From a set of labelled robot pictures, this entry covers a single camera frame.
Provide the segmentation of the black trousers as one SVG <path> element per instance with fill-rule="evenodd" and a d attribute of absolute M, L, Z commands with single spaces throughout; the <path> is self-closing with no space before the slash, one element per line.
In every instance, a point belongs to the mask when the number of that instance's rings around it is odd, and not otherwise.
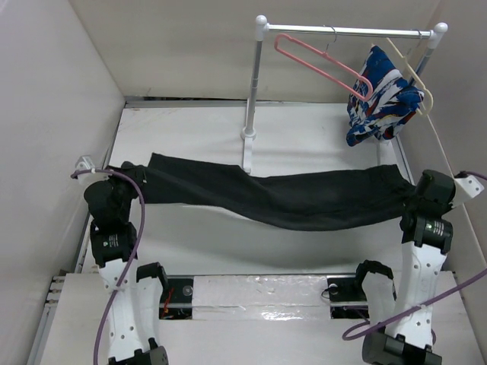
<path fill-rule="evenodd" d="M 152 154 L 148 165 L 124 162 L 148 204 L 224 208 L 274 227 L 337 231 L 401 217 L 415 191 L 395 165 L 257 177 L 238 165 Z"/>

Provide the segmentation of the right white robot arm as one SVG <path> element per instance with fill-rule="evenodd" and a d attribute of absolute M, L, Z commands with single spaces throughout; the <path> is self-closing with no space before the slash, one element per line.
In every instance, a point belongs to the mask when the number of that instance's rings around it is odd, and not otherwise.
<path fill-rule="evenodd" d="M 453 178 L 423 172 L 405 204 L 400 221 L 402 275 L 394 286 L 392 273 L 379 262 L 363 262 L 352 280 L 355 296 L 367 300 L 372 330 L 362 345 L 368 364 L 440 364 L 433 351 L 432 306 L 439 274 L 453 239 L 453 226 L 443 219 L 451 210 Z"/>

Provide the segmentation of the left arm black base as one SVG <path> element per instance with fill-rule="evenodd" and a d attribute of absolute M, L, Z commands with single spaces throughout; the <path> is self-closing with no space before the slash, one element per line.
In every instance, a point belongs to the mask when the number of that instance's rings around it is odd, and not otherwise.
<path fill-rule="evenodd" d="M 159 319 L 184 320 L 193 317 L 193 276 L 168 276 L 159 262 L 139 266 L 137 281 L 156 278 L 162 284 Z"/>

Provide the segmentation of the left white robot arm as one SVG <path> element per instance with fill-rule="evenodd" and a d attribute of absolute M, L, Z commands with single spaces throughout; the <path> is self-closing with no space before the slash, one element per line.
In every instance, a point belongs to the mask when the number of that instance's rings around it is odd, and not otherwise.
<path fill-rule="evenodd" d="M 107 339 L 108 364 L 167 364 L 160 343 L 160 302 L 169 294 L 169 282 L 159 262 L 138 263 L 142 227 L 130 222 L 138 189 L 119 176 L 89 185 L 84 199 L 92 216 L 91 251 L 109 295 L 95 339 L 94 360 Z"/>

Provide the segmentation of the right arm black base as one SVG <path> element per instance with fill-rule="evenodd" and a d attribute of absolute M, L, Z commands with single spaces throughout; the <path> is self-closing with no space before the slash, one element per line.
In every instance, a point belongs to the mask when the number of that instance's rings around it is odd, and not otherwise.
<path fill-rule="evenodd" d="M 326 288 L 321 297 L 329 301 L 332 319 L 369 319 L 368 302 L 362 289 L 365 279 L 372 284 L 386 278 L 391 281 L 393 298 L 396 298 L 393 283 L 393 271 L 390 267 L 372 260 L 364 260 L 353 274 L 337 274 L 326 276 Z"/>

